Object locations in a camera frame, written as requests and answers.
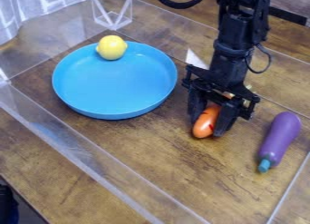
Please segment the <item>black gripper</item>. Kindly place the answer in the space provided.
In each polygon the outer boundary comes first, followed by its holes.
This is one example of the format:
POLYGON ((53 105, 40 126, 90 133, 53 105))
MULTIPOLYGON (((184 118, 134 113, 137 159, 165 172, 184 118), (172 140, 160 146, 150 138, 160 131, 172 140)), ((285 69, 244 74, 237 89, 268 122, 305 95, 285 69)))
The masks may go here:
POLYGON ((208 69, 192 64, 181 85, 187 88, 187 114, 195 123, 209 102, 220 106, 212 135, 220 137, 237 117, 248 120, 260 98, 245 88, 244 79, 249 69, 252 47, 236 48, 213 41, 213 54, 208 69))

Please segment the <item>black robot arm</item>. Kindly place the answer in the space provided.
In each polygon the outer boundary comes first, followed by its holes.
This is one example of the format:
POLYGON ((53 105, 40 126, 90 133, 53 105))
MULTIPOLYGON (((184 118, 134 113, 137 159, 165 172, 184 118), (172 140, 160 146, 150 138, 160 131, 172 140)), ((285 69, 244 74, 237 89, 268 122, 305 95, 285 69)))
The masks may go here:
POLYGON ((213 53, 205 69, 189 64, 183 86, 188 90, 187 114, 196 121, 208 103, 220 107, 212 135, 221 136, 237 118, 252 117, 260 101, 244 86, 255 50, 268 31, 269 0, 216 0, 219 4, 219 34, 212 43, 213 53))

